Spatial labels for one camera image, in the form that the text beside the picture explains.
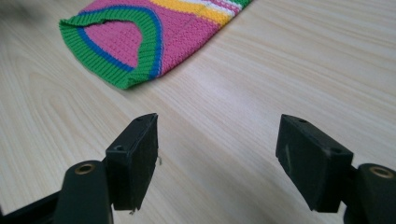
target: knitted fabric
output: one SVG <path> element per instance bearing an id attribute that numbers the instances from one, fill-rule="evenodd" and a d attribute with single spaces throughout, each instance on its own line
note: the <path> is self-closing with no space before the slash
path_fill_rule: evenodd
<path id="1" fill-rule="evenodd" d="M 198 50 L 251 0 L 95 0 L 59 23 L 84 66 L 127 89 Z"/>

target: wooden table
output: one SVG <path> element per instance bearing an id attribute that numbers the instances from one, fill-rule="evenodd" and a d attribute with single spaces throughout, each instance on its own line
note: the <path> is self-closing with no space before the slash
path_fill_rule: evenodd
<path id="1" fill-rule="evenodd" d="M 396 2 L 256 0 L 166 76 L 121 91 L 65 46 L 91 0 L 0 2 L 0 204 L 9 213 L 159 114 L 163 165 L 115 223 L 342 223 L 310 212 L 275 156 L 280 115 L 396 169 Z"/>

